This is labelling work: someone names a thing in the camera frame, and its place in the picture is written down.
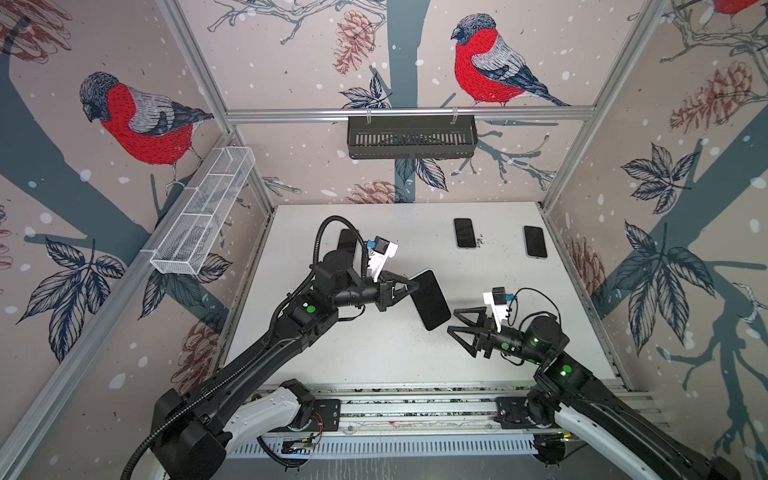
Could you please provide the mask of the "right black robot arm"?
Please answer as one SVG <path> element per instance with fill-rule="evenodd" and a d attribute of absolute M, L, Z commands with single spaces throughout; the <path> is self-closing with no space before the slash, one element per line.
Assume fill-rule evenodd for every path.
<path fill-rule="evenodd" d="M 728 460 L 708 458 L 659 429 L 565 351 L 557 317 L 536 312 L 524 330 L 498 327 L 484 307 L 456 309 L 448 334 L 471 356 L 495 351 L 536 366 L 527 417 L 572 433 L 633 479 L 739 479 Z"/>

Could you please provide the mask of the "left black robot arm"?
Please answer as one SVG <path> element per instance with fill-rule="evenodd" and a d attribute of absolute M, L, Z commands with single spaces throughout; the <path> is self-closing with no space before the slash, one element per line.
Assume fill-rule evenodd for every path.
<path fill-rule="evenodd" d="M 170 389 L 155 402 L 151 432 L 130 463 L 151 451 L 172 479 L 211 478 L 235 440 L 230 421 L 236 411 L 338 323 L 340 308 L 373 304 L 385 311 L 418 288 L 416 281 L 389 271 L 377 277 L 356 271 L 345 250 L 314 255 L 308 276 L 278 304 L 261 338 L 190 391 Z"/>

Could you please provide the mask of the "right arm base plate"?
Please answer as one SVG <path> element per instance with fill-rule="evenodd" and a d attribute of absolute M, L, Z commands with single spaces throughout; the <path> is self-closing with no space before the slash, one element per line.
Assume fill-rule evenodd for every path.
<path fill-rule="evenodd" d="M 538 398 L 498 397 L 495 405 L 497 413 L 493 420 L 502 429 L 548 428 L 553 423 L 551 408 Z"/>

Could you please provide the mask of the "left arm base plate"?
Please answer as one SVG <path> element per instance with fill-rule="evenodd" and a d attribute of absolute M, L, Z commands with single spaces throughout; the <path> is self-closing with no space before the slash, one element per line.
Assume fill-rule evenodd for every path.
<path fill-rule="evenodd" d="M 302 403 L 297 415 L 285 427 L 275 432 L 336 432 L 339 428 L 341 401 L 338 399 L 316 399 Z"/>

